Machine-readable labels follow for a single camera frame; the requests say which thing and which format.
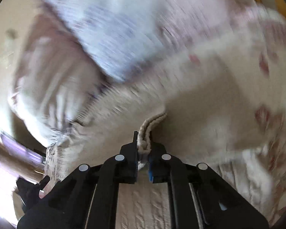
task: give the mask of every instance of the pillow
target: pillow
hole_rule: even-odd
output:
[[[49,13],[36,17],[14,76],[10,105],[45,147],[66,131],[102,75],[81,46]]]
[[[235,0],[44,1],[115,81],[131,79],[169,53],[168,46],[191,43],[193,36],[238,8]]]

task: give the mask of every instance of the purple object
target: purple object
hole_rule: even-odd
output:
[[[35,167],[41,169],[44,168],[45,157],[26,148],[5,132],[0,132],[0,137],[2,140],[2,144],[8,150],[8,153],[10,155],[15,156],[20,160],[23,160]]]

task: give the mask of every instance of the rumpled fabric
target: rumpled fabric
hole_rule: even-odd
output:
[[[133,80],[171,51],[200,42],[240,8],[237,0],[44,1],[117,82]]]
[[[50,12],[35,18],[14,74],[12,110],[45,147],[53,145],[104,79],[76,39]]]
[[[118,154],[134,130],[143,160],[152,130],[168,153],[207,163],[275,223],[286,204],[286,21],[253,6],[210,34],[88,103],[47,150],[47,192],[80,164]],[[117,228],[170,227],[166,187],[144,171],[120,187]]]

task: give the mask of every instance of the white screw cap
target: white screw cap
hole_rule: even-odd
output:
[[[206,170],[208,168],[208,165],[205,163],[200,163],[198,164],[198,168],[201,170]]]
[[[172,156],[169,155],[169,154],[163,154],[163,155],[162,155],[162,159],[163,159],[163,160],[170,160],[171,158],[172,158]]]
[[[86,164],[82,164],[82,165],[80,165],[80,166],[78,167],[78,169],[79,169],[80,171],[86,171],[88,168],[89,168],[89,167],[88,167],[88,165],[86,165]]]
[[[125,157],[123,155],[119,154],[119,155],[116,155],[116,157],[114,159],[117,161],[123,161],[125,159]]]

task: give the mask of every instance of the bedspread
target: bedspread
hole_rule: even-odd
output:
[[[221,24],[253,0],[44,0],[114,81]]]
[[[254,6],[211,33],[87,104],[47,150],[47,191],[117,154],[141,126],[142,170],[121,185],[117,228],[170,227],[165,185],[144,177],[151,131],[183,162],[208,163],[273,224],[286,203],[286,21]]]

